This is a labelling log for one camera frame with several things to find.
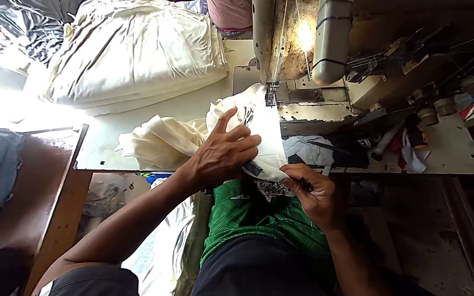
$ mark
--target white fabric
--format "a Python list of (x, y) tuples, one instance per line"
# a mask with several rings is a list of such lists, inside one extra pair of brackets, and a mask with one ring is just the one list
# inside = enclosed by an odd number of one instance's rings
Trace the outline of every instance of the white fabric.
[(306, 164), (324, 166), (324, 175), (329, 175), (330, 168), (334, 163), (332, 150), (310, 144), (308, 141), (319, 142), (333, 146), (333, 144), (321, 136), (292, 136), (283, 140), (285, 154), (290, 157), (297, 154)]
[(281, 127), (279, 125), (279, 113), (277, 107), (266, 107), (264, 96), (267, 89), (260, 83), (248, 87), (245, 91), (220, 99), (218, 104), (210, 105), (210, 111), (206, 115), (206, 125), (208, 132), (213, 131), (217, 120), (224, 112), (237, 106), (237, 114), (230, 119), (226, 131), (231, 131), (234, 127), (244, 122), (244, 107), (253, 110), (253, 120), (248, 123), (252, 135), (261, 136), (261, 144), (257, 146), (259, 154), (254, 161), (263, 169), (257, 178), (280, 182), (288, 176), (279, 168), (288, 163), (284, 154)]
[(414, 149), (411, 147), (407, 129), (404, 129), (404, 133), (402, 134), (402, 144), (404, 145), (401, 151), (402, 157), (407, 163), (407, 166), (415, 173), (423, 173), (427, 169), (425, 159), (429, 156), (431, 150), (428, 148)]
[[(167, 178), (158, 178), (151, 189)], [(212, 198), (196, 193), (180, 203), (122, 263), (139, 279), (141, 296), (190, 295), (200, 270)]]
[(240, 94), (220, 99), (216, 105), (211, 104), (206, 119), (195, 119), (187, 123), (157, 115), (133, 132), (121, 134), (118, 138), (120, 145), (115, 151), (123, 150), (122, 156), (135, 157), (141, 171), (176, 169), (204, 143), (224, 112), (233, 106), (238, 108), (236, 116), (228, 123), (227, 131), (230, 131), (244, 122), (246, 107), (253, 110), (253, 120), (248, 123), (248, 127), (252, 134), (258, 134), (262, 139), (257, 147), (259, 154), (254, 158), (263, 169), (257, 178), (282, 181), (288, 176), (279, 170), (287, 164), (281, 140), (279, 113), (275, 106), (266, 107), (265, 93), (264, 86), (254, 84)]
[(115, 151), (122, 149), (123, 157), (135, 157), (141, 171), (159, 167), (175, 169), (188, 161), (206, 138), (204, 118), (184, 123), (155, 115), (133, 132), (121, 134)]
[(227, 75), (208, 17), (166, 0), (84, 2), (50, 62), (43, 97), (88, 115), (161, 102)]

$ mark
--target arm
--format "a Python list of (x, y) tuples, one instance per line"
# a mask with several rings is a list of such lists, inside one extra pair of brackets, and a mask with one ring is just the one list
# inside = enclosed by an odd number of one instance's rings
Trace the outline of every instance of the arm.
[[(290, 177), (283, 182), (299, 198), (308, 218), (325, 233), (345, 296), (391, 295), (346, 230), (345, 203), (337, 200), (334, 182), (305, 164), (287, 164), (281, 171)], [(301, 185), (303, 179), (312, 185), (311, 192)]]
[(34, 294), (64, 273), (83, 266), (120, 264), (177, 205), (207, 185), (231, 180), (257, 156), (258, 135), (242, 125), (226, 133), (237, 108), (226, 112), (213, 132), (186, 164), (164, 183), (135, 198), (89, 232), (58, 258), (39, 281)]

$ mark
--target industrial sewing machine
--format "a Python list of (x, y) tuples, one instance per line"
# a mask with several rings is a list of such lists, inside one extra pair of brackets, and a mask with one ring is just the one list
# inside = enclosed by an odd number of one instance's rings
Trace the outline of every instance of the industrial sewing machine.
[(253, 0), (255, 58), (233, 71), (233, 94), (261, 82), (283, 136), (328, 134), (354, 121), (346, 88), (351, 0)]

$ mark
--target hand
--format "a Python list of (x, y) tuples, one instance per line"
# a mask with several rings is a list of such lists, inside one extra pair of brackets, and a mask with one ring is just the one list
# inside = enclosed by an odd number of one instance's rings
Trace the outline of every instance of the hand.
[(236, 178), (241, 166), (259, 152), (256, 146), (261, 143), (261, 137), (250, 136), (246, 126), (239, 125), (226, 132), (228, 121), (236, 113), (237, 107), (234, 107), (222, 115), (206, 142), (179, 168), (201, 188)]
[[(280, 170), (290, 177), (283, 183), (299, 198), (308, 218), (325, 234), (345, 228), (345, 211), (334, 198), (335, 184), (331, 179), (302, 163), (286, 164)], [(312, 191), (308, 192), (302, 182), (310, 183)]]

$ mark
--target sewing machine light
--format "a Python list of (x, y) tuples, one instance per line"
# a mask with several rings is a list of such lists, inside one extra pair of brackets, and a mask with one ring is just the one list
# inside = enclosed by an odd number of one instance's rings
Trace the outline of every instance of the sewing machine light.
[(299, 22), (298, 39), (303, 51), (307, 52), (312, 49), (315, 39), (315, 30), (312, 30), (308, 21), (301, 20)]

